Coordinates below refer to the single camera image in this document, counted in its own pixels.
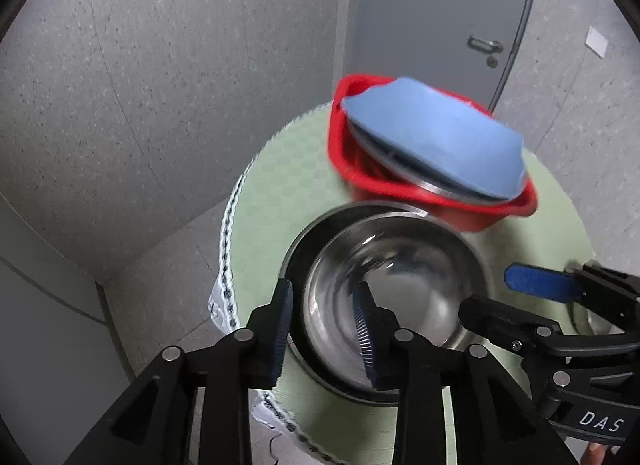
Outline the person's hand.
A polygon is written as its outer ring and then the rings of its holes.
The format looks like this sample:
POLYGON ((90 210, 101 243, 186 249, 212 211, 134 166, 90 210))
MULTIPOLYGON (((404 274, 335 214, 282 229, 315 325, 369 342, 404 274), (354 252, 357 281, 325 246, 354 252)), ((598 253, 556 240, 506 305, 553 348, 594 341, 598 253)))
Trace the person's hand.
POLYGON ((597 442, 589 442, 585 448, 582 457, 580 458, 580 465, 603 465, 605 461, 614 456, 620 449, 618 445, 601 445, 597 442))

